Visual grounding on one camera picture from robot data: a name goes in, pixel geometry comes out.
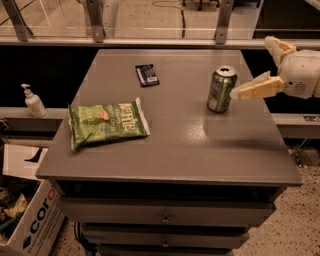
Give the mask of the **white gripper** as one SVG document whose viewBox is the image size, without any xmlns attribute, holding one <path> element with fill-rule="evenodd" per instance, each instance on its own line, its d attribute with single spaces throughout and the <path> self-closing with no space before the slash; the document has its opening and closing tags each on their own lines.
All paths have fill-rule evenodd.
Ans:
<svg viewBox="0 0 320 256">
<path fill-rule="evenodd" d="M 265 48 L 278 67 L 279 76 L 264 72 L 236 88 L 233 100 L 266 98 L 284 92 L 288 96 L 308 99 L 320 98 L 320 51 L 300 50 L 273 36 L 264 39 Z"/>
</svg>

